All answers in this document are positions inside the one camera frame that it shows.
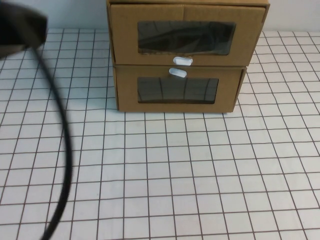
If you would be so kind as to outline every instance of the cardboard drawer unit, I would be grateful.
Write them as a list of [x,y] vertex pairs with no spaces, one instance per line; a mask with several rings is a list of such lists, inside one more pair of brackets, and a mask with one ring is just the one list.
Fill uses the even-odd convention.
[[178,56],[192,58],[192,66],[248,66],[268,6],[267,0],[110,0],[115,63],[171,66]]
[[228,113],[268,0],[107,0],[117,107]]
[[118,109],[123,112],[232,112],[246,68],[180,67],[185,77],[171,75],[169,66],[117,66]]

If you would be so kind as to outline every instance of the black cord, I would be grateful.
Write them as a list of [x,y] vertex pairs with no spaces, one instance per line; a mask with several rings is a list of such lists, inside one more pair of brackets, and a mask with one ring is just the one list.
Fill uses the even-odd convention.
[[16,34],[21,38],[21,40],[23,40],[23,42],[27,46],[30,46],[32,48],[32,51],[36,56],[36,59],[38,60],[46,79],[49,82],[49,85],[55,97],[55,101],[56,101],[56,104],[60,113],[61,121],[62,121],[62,129],[64,133],[64,144],[65,144],[64,179],[63,179],[61,194],[60,194],[55,212],[53,214],[51,222],[49,223],[48,227],[44,231],[44,234],[41,238],[41,240],[49,240],[54,234],[61,220],[61,217],[63,215],[63,212],[65,210],[65,207],[68,201],[71,183],[72,183],[73,155],[72,155],[72,143],[70,138],[70,130],[68,126],[67,116],[65,114],[65,110],[60,98],[60,94],[55,85],[54,78],[51,76],[49,69],[45,64],[45,61],[43,60],[40,53],[36,49],[36,46],[39,45],[39,40],[37,36],[31,30],[30,26],[26,23],[26,21],[18,20],[14,16],[12,16],[10,12],[6,11],[6,8],[2,6],[1,2],[0,2],[0,16],[6,19],[8,24],[12,26],[12,29],[16,31]]

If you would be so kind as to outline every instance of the grid paper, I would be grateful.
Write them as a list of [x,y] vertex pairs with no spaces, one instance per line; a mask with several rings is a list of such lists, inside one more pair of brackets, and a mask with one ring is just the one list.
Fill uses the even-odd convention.
[[[107,30],[50,29],[74,176],[54,240],[318,240],[320,33],[264,32],[228,114],[116,111]],[[0,61],[0,234],[35,240],[63,180],[29,51]]]

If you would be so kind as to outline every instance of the white drawer handle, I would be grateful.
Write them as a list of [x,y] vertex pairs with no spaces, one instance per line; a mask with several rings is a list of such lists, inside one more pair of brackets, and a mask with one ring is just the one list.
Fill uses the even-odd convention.
[[191,66],[191,64],[193,63],[193,59],[189,58],[189,57],[182,57],[182,56],[176,56],[173,59],[173,62],[176,65],[180,65],[180,66]]
[[169,73],[180,78],[185,78],[187,76],[186,71],[177,68],[170,68]]

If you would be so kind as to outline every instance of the drawer window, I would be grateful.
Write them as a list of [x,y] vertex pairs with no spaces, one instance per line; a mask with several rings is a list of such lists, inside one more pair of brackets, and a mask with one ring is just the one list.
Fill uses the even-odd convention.
[[218,78],[138,77],[141,104],[214,104]]
[[139,21],[138,51],[141,54],[228,55],[234,22]]

